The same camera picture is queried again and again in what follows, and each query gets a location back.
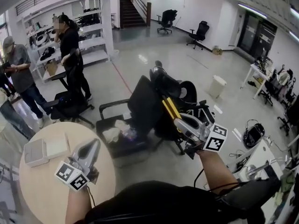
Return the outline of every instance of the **doorway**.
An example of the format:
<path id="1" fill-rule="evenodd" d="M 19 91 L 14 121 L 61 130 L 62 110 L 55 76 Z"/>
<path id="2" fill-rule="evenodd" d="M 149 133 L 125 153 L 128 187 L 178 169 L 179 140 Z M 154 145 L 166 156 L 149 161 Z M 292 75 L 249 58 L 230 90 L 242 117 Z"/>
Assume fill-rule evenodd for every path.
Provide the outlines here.
<path id="1" fill-rule="evenodd" d="M 254 58 L 258 58 L 263 52 L 267 55 L 273 44 L 276 31 L 275 25 L 246 11 L 238 47 Z"/>

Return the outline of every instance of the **cap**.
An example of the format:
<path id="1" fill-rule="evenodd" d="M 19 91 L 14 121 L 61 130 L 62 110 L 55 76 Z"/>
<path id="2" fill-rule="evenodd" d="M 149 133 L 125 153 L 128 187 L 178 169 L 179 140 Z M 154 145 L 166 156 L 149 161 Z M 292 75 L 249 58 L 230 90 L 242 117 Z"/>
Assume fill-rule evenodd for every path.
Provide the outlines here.
<path id="1" fill-rule="evenodd" d="M 5 54 L 11 52 L 14 47 L 14 39 L 12 36 L 8 36 L 3 41 L 3 51 Z"/>

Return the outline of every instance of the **long hair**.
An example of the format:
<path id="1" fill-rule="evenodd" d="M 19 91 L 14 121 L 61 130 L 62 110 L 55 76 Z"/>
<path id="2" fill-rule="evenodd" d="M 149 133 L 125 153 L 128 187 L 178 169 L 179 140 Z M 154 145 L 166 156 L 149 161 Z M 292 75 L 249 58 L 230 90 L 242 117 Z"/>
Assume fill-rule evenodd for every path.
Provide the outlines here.
<path id="1" fill-rule="evenodd" d="M 71 29 L 78 30 L 78 25 L 73 20 L 69 19 L 69 17 L 65 14 L 62 14 L 58 17 L 59 23 L 65 22 Z"/>

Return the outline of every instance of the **black bag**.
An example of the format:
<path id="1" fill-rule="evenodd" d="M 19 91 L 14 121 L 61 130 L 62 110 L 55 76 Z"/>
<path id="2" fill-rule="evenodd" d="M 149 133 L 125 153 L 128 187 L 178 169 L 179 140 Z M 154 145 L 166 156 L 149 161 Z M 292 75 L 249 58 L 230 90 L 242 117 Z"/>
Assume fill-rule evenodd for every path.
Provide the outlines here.
<path id="1" fill-rule="evenodd" d="M 254 120 L 257 123 L 254 126 L 248 128 L 248 122 L 251 120 Z M 246 130 L 243 135 L 243 142 L 247 148 L 252 148 L 259 142 L 259 140 L 264 135 L 265 135 L 265 129 L 263 128 L 262 124 L 260 124 L 255 119 L 250 119 L 247 121 Z"/>

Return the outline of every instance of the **trash can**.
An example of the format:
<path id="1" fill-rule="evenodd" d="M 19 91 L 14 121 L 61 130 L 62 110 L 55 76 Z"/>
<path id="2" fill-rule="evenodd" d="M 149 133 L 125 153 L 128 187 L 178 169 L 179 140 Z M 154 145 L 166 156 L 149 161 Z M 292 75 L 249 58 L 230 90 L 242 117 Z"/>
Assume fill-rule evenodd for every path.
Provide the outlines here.
<path id="1" fill-rule="evenodd" d="M 218 98 L 223 91 L 224 87 L 226 86 L 226 81 L 219 76 L 213 76 L 213 82 L 210 86 L 208 93 L 213 98 Z"/>

